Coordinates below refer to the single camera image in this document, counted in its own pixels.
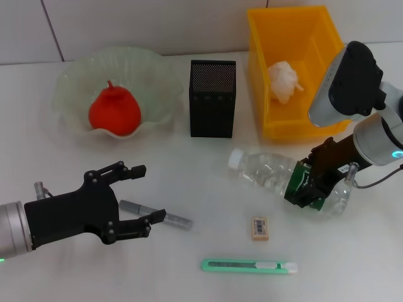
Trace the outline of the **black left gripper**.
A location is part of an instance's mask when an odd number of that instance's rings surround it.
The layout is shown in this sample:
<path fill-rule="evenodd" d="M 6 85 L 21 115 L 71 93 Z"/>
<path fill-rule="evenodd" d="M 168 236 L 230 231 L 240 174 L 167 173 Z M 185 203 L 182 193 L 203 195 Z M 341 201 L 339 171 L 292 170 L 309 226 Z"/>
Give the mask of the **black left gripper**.
<path fill-rule="evenodd" d="M 146 171 L 145 165 L 128 168 L 119 161 L 86 172 L 82 186 L 76 191 L 26 203 L 32 248 L 82 233 L 98 236 L 105 245 L 147 238 L 151 225 L 164 221 L 166 210 L 119 221 L 117 199 L 110 187 L 116 182 L 143 178 Z"/>

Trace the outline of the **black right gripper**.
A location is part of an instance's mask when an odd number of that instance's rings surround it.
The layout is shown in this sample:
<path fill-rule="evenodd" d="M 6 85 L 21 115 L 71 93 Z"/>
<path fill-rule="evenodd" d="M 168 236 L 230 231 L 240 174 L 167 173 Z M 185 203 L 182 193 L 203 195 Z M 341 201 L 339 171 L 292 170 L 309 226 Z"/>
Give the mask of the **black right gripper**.
<path fill-rule="evenodd" d="M 300 208 L 318 201 L 324 203 L 330 189 L 345 178 L 342 167 L 349 167 L 353 162 L 358 164 L 359 171 L 369 167 L 369 162 L 357 150 L 353 136 L 338 142 L 329 137 L 305 158 L 305 163 L 311 167 L 310 176 L 291 177 L 284 198 Z"/>

